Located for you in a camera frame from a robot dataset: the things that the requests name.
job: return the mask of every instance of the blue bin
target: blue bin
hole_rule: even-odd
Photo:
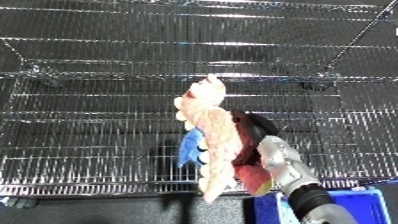
[[[380,190],[343,190],[329,193],[359,224],[391,224]],[[300,224],[281,193],[257,197],[254,199],[254,205],[257,224]]]

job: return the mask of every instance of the wire grid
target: wire grid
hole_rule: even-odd
[[[397,177],[397,45],[380,6],[0,1],[2,195],[196,191],[174,97],[207,73],[329,188]],[[240,184],[226,193],[244,193]]]

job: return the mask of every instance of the plush toy head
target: plush toy head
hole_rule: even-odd
[[[209,74],[206,79],[193,83],[187,96],[196,98],[211,106],[219,106],[226,95],[226,87],[215,75]]]

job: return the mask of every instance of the plush toy ear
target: plush toy ear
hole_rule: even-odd
[[[215,83],[218,81],[217,76],[214,74],[208,74],[206,77],[207,81],[210,83]]]

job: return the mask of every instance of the orange plush toy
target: orange plush toy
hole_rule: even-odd
[[[264,195],[272,187],[272,178],[260,162],[234,165],[252,141],[239,130],[231,113],[220,107],[225,95],[224,83],[209,74],[174,100],[179,109],[176,118],[184,121],[187,130],[196,128],[203,134],[199,147],[206,151],[200,160],[206,164],[201,167],[199,188],[208,203],[216,200],[234,178],[240,179],[248,192],[256,196]]]

